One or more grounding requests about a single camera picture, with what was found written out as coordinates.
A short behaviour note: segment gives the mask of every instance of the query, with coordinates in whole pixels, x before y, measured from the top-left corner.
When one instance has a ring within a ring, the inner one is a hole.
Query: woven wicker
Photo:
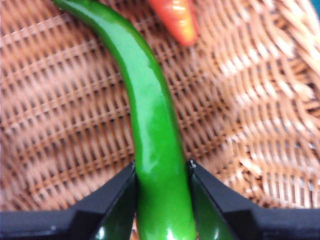
[[[146,1],[103,2],[161,63],[187,158],[261,206],[320,208],[310,2],[197,0],[192,47]],[[1,210],[65,209],[134,159],[124,83],[101,41],[50,0],[1,0],[1,20]]]

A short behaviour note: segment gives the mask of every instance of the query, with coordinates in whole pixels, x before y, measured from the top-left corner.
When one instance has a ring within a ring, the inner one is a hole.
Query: pepper
[[[184,46],[195,43],[198,36],[192,0],[149,0],[168,31]]]
[[[194,240],[187,166],[170,91],[150,47],[121,15],[93,0],[53,0],[90,26],[115,58],[128,94],[141,240]]]

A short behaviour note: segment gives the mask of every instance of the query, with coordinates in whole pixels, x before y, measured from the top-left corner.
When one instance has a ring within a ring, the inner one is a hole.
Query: chili pepper
[[[181,45],[195,43],[198,31],[192,0],[149,0],[149,3]]]
[[[115,58],[127,90],[141,240],[194,240],[195,224],[170,91],[150,47],[121,15],[93,0],[53,0],[90,26]]]

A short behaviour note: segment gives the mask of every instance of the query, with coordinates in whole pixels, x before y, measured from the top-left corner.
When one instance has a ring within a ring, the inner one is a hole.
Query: wicker basket
[[[320,26],[309,1],[197,0],[192,47],[146,1],[103,2],[161,63],[187,158],[261,206],[320,208]],[[65,209],[134,158],[126,89],[101,41],[50,0],[1,5],[1,210]]]

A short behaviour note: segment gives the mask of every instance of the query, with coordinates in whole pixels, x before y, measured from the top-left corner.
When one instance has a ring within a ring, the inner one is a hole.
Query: red chili pepper
[[[192,0],[148,0],[168,31],[182,45],[195,43],[198,36]]]

